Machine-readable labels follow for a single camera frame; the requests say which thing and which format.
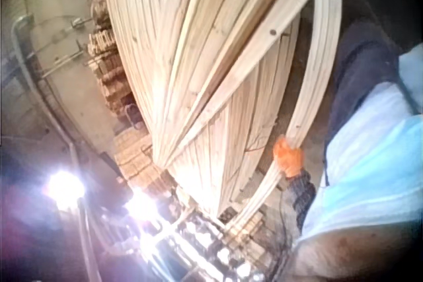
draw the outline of stacked wood blocks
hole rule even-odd
[[[95,32],[89,35],[89,67],[96,75],[107,107],[117,115],[124,115],[125,106],[134,99],[116,46],[105,0],[91,0],[91,16]]]
[[[212,217],[231,206],[262,155],[306,1],[107,0],[122,63],[152,136],[153,160]],[[338,0],[326,1],[319,2],[318,12],[339,7]],[[330,37],[310,52],[313,67],[303,86],[310,93],[300,94],[296,112],[301,116],[295,115],[301,133],[289,131],[299,142],[330,74],[332,52],[319,51],[333,50],[337,41],[338,21],[329,26],[313,30],[313,37]],[[311,76],[316,72],[321,76]],[[277,176],[265,178],[232,227],[244,227],[262,202],[258,195],[266,197]]]
[[[139,187],[152,197],[169,191],[172,184],[152,160],[151,135],[145,126],[121,132],[114,144],[116,164],[132,188]]]

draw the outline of wall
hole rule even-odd
[[[70,132],[80,149],[82,163],[95,174],[115,176],[100,153],[113,157],[113,137],[124,128],[104,105],[96,78],[85,66],[87,53],[42,78],[57,59],[77,52],[88,42],[93,24],[75,30],[71,22],[89,18],[86,0],[2,0],[1,2],[1,123],[2,146],[20,161],[46,173],[69,165],[66,144],[59,138],[33,101],[11,47],[13,21],[26,13],[34,16],[30,30],[39,70],[34,79],[44,98]]]

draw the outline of bright light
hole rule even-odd
[[[197,232],[196,239],[205,249],[208,249],[210,245],[213,243],[212,236],[210,235],[209,232],[205,234]]]
[[[229,249],[223,248],[217,253],[217,257],[219,258],[219,260],[223,264],[228,265],[229,264],[229,254],[230,254]]]
[[[194,223],[188,222],[185,224],[186,230],[190,232],[191,234],[196,233],[196,225]]]
[[[241,264],[237,268],[237,275],[240,278],[248,277],[250,275],[250,272],[251,272],[251,265],[248,262]]]
[[[134,196],[125,204],[129,214],[140,221],[157,219],[157,208],[154,201],[139,188],[134,189]]]
[[[47,192],[56,201],[58,209],[65,211],[77,207],[77,201],[84,196],[85,188],[75,175],[60,171],[50,177]]]
[[[255,273],[252,276],[252,280],[253,281],[258,281],[258,282],[264,281],[264,274],[263,273]]]
[[[151,235],[145,233],[142,234],[139,244],[141,246],[141,253],[146,260],[151,259],[151,256],[157,253],[157,249]]]

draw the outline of metal pipe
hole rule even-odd
[[[90,282],[101,282],[102,280],[98,272],[93,245],[91,244],[87,214],[82,199],[78,201],[78,211],[79,236],[81,237],[81,247],[84,255],[85,267],[87,268],[88,279]]]
[[[69,62],[73,61],[77,57],[79,57],[82,53],[84,53],[83,50],[75,52],[69,56],[66,57],[66,59],[62,60],[60,63],[58,63],[55,67],[52,67],[50,70],[45,72],[41,78],[45,79],[47,76],[50,76],[52,73],[56,72],[58,69],[60,69],[62,66],[68,64]]]
[[[61,138],[67,143],[67,146],[69,147],[69,153],[71,155],[71,161],[72,161],[74,173],[76,173],[76,175],[79,175],[79,172],[80,172],[79,159],[78,159],[78,154],[75,148],[75,144],[73,143],[70,135],[66,132],[66,130],[64,130],[64,128],[59,123],[58,119],[54,116],[53,112],[50,110],[45,100],[42,98],[42,95],[40,94],[38,87],[35,85],[29,73],[29,70],[26,67],[24,56],[22,54],[22,50],[20,49],[19,39],[17,36],[17,28],[23,22],[28,23],[31,18],[32,18],[32,15],[21,16],[18,19],[16,19],[16,21],[13,23],[12,30],[11,30],[13,49],[15,50],[15,54],[16,54],[20,69],[22,71],[22,74],[24,75],[26,83],[29,86],[29,89],[31,90],[31,93],[34,95],[38,105],[40,106],[43,113],[45,113],[45,115],[49,119],[51,125],[55,128],[55,130],[61,136]]]

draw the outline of gloved hand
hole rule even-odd
[[[303,151],[292,149],[284,136],[273,147],[274,160],[288,179],[282,194],[281,210],[291,236],[296,239],[303,228],[305,216],[316,196],[309,173],[303,169]]]
[[[299,175],[303,168],[303,151],[300,148],[291,149],[284,136],[273,146],[273,157],[287,178]]]

